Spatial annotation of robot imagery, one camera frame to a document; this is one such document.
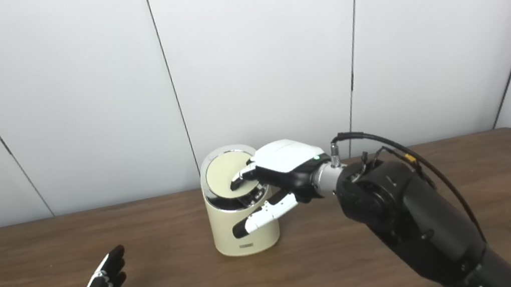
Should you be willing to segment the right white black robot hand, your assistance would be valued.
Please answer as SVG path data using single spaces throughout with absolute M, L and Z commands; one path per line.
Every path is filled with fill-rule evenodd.
M 278 190 L 233 226 L 234 237 L 244 238 L 279 219 L 297 204 L 334 193 L 343 172 L 338 158 L 336 152 L 329 155 L 318 146 L 289 139 L 274 141 L 257 150 L 231 179 L 230 188 L 236 191 L 245 180 L 256 180 Z

